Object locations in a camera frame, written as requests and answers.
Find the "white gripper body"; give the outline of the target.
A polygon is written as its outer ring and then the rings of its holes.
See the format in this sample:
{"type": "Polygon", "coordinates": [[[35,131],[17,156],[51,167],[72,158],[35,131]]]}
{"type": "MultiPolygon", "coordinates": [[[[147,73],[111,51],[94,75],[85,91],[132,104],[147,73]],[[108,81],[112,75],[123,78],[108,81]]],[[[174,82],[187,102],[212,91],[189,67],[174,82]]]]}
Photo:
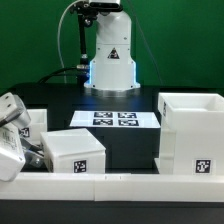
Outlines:
{"type": "Polygon", "coordinates": [[[0,181],[13,181],[25,165],[18,129],[7,124],[0,128],[0,181]]]}

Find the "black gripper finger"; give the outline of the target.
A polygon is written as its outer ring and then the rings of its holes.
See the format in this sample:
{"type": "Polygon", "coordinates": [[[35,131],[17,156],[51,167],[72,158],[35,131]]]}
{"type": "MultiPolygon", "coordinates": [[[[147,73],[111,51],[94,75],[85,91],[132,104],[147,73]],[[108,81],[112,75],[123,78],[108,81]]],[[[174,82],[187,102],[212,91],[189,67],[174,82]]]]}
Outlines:
{"type": "Polygon", "coordinates": [[[21,140],[22,146],[25,147],[26,149],[31,150],[31,151],[34,151],[34,152],[42,151],[42,148],[41,147],[39,147],[37,145],[34,145],[34,144],[31,144],[26,139],[20,138],[20,140],[21,140]]]}
{"type": "Polygon", "coordinates": [[[44,163],[44,157],[39,153],[33,151],[26,151],[24,155],[26,163],[33,167],[40,168],[44,163]]]}

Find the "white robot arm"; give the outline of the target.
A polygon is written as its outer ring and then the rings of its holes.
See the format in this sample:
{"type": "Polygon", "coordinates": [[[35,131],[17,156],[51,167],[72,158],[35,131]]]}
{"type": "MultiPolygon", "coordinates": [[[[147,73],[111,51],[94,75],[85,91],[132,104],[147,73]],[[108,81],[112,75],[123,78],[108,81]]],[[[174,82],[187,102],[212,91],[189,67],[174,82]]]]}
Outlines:
{"type": "MultiPolygon", "coordinates": [[[[84,88],[100,94],[124,94],[140,88],[131,57],[131,19],[120,0],[75,0],[65,9],[78,16],[80,64],[84,88]]],[[[31,123],[22,99],[0,96],[0,180],[12,181],[26,163],[19,131],[31,123]]]]}

